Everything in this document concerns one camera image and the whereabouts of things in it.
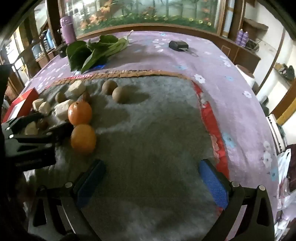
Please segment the green leafy vegetable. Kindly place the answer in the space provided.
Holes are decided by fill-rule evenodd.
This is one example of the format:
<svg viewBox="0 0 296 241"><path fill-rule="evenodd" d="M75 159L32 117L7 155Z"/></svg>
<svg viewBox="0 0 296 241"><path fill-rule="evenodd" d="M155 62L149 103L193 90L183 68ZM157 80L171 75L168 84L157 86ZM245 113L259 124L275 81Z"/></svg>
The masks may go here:
<svg viewBox="0 0 296 241"><path fill-rule="evenodd" d="M128 33L122 38L101 35L97 42L89 40L69 44L66 54L71 71L79 71L83 74L96 66L105 65L110 56L123 51L128 46L130 35L131 33Z"/></svg>

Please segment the grey fluffy mat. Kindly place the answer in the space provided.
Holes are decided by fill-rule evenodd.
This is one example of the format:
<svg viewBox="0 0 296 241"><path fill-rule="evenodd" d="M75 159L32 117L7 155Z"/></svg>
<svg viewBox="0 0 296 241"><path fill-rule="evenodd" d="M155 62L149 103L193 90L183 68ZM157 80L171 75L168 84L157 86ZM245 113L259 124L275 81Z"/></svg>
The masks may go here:
<svg viewBox="0 0 296 241"><path fill-rule="evenodd" d="M82 211L102 240L201 240L218 214L197 169L214 155L192 83L156 76L116 82L128 103L103 94L102 79L85 82L94 152L57 147L56 164L28 171L26 179L59 187L100 159L106 175Z"/></svg>

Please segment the orange tangerine with stem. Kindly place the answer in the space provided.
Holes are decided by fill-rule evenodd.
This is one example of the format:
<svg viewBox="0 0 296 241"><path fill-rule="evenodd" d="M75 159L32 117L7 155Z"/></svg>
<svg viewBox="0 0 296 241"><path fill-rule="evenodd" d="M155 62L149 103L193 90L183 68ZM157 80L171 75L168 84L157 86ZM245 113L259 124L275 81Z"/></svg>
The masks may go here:
<svg viewBox="0 0 296 241"><path fill-rule="evenodd" d="M90 124L92 119L92 108L86 101L73 102L68 109L68 119L74 126Z"/></svg>

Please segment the red cardboard box tray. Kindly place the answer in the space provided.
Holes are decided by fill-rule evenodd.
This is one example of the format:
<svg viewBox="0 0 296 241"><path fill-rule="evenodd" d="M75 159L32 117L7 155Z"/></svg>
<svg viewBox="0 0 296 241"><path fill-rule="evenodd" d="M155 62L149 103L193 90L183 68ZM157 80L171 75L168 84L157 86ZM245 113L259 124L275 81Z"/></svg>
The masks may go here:
<svg viewBox="0 0 296 241"><path fill-rule="evenodd" d="M39 93L35 88L31 88L25 93L19 95L18 98L16 98L10 105L6 115L2 120L2 123L10 121L14 118L19 118L21 116L27 116L31 111L33 101L38 98Z"/></svg>

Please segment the white paper roll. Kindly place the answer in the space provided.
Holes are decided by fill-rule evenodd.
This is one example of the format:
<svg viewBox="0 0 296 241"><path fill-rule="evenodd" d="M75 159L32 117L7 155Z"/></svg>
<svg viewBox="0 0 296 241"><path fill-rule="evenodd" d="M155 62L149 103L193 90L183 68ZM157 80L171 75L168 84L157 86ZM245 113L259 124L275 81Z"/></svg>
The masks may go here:
<svg viewBox="0 0 296 241"><path fill-rule="evenodd" d="M248 83L248 85L252 88L255 83L255 77L254 75L245 67L241 65L235 65L235 67L238 69L238 71L241 73L245 81Z"/></svg>

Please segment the flower painted glass panel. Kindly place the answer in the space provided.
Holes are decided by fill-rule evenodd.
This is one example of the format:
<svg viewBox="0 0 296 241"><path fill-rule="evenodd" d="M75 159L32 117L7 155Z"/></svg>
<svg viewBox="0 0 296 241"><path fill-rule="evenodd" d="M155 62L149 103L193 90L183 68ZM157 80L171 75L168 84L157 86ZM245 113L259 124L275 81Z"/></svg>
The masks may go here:
<svg viewBox="0 0 296 241"><path fill-rule="evenodd" d="M173 24L212 33L222 29L227 1L117 0L59 1L61 16L71 16L76 35L128 24Z"/></svg>

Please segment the purple floral tablecloth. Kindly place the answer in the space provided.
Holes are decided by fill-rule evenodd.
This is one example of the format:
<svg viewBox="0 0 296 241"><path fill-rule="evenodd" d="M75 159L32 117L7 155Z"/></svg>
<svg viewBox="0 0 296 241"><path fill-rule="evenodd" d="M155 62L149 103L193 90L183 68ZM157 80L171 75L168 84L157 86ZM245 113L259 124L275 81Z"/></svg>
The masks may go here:
<svg viewBox="0 0 296 241"><path fill-rule="evenodd" d="M184 41L185 52L169 48ZM111 70L165 70L190 77L197 85L203 122L210 132L217 168L244 186L264 184L277 215L276 228L295 218L295 194L282 195L291 154L277 155L263 110L235 65L212 41L184 34L136 31L129 46L106 65Z"/></svg>

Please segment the purple thermos bottle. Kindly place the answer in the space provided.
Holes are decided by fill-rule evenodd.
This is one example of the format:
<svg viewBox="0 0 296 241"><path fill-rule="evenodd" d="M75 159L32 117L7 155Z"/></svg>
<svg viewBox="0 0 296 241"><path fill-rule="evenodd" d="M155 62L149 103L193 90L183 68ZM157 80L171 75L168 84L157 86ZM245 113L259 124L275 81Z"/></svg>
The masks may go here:
<svg viewBox="0 0 296 241"><path fill-rule="evenodd" d="M60 25L62 35L66 44L71 44L76 41L76 34L73 25L73 18L71 16L64 16L60 18Z"/></svg>

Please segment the dark red jujube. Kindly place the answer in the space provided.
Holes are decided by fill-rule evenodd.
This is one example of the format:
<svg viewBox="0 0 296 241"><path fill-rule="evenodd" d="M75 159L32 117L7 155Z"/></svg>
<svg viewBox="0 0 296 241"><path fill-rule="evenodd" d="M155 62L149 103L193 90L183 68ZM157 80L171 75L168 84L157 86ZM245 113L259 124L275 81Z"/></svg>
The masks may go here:
<svg viewBox="0 0 296 241"><path fill-rule="evenodd" d="M87 90L85 90L82 93L81 97L82 97L82 101L91 103L91 96L90 96L90 94L89 94L89 92Z"/></svg>

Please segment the purple spray bottles pair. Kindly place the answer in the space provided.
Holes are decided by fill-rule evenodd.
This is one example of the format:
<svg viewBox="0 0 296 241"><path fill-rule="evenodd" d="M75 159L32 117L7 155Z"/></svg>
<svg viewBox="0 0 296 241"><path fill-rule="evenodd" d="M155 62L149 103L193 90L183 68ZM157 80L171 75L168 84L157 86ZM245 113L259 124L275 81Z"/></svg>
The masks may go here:
<svg viewBox="0 0 296 241"><path fill-rule="evenodd" d="M248 40L249 40L248 32L244 32L243 29L240 29L237 33L235 44L244 48Z"/></svg>

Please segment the black car key fob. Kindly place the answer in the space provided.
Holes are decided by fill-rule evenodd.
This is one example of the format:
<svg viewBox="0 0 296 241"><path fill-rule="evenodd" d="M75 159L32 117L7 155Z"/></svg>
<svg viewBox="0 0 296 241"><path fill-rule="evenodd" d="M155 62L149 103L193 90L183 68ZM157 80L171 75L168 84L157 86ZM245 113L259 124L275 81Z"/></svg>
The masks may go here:
<svg viewBox="0 0 296 241"><path fill-rule="evenodd" d="M178 52L185 52L189 50L189 45L184 41L170 41L169 48Z"/></svg>

